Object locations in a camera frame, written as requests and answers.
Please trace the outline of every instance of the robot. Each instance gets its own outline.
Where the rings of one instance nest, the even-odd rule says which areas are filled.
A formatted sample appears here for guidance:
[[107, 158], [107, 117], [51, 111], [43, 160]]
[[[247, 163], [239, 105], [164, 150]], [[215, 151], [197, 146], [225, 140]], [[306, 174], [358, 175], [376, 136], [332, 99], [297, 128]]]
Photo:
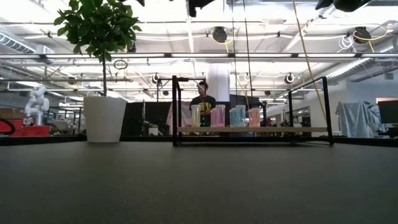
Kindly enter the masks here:
[[33, 87], [29, 93], [30, 99], [25, 106], [24, 125], [32, 125], [33, 117], [36, 117], [35, 125], [40, 126], [43, 123], [43, 111], [48, 111], [50, 108], [49, 99], [44, 98], [44, 93], [47, 89], [43, 86]]

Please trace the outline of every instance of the white column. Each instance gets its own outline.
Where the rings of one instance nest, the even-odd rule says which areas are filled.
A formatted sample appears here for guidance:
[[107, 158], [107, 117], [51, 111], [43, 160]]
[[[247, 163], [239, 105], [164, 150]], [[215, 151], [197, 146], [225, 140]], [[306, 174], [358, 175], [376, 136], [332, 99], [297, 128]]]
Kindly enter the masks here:
[[206, 77], [209, 86], [207, 95], [216, 101], [229, 101], [229, 65], [227, 63], [211, 63]]

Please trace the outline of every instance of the wooden shelf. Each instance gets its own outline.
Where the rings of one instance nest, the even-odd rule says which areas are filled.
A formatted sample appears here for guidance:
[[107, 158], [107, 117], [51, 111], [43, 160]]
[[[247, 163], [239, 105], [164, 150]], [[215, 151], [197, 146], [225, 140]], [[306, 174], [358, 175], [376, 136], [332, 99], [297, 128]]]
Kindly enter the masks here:
[[313, 127], [223, 127], [223, 128], [178, 128], [179, 132], [199, 132], [199, 133], [299, 133], [299, 132], [328, 132], [327, 128], [313, 128]]

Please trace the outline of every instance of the potted plant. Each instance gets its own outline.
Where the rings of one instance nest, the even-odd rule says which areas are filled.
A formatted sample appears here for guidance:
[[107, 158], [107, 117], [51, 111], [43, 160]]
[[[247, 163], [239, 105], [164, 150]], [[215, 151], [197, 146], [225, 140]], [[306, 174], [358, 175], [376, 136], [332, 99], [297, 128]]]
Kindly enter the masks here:
[[110, 52], [133, 45], [135, 31], [141, 31], [136, 25], [138, 18], [132, 16], [131, 6], [120, 0], [69, 0], [69, 9], [58, 13], [54, 25], [64, 25], [58, 36], [66, 34], [75, 45], [75, 54], [82, 54], [81, 47], [87, 46], [88, 55], [98, 58], [103, 66], [102, 96], [84, 99], [87, 141], [118, 142], [126, 101], [106, 97], [106, 61], [112, 61]]

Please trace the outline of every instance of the dark table surface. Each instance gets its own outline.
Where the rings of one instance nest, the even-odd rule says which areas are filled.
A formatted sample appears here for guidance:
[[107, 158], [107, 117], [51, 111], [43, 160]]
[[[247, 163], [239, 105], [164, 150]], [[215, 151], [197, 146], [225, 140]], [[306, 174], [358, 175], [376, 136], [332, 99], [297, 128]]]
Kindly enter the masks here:
[[0, 147], [0, 223], [398, 223], [398, 149]]

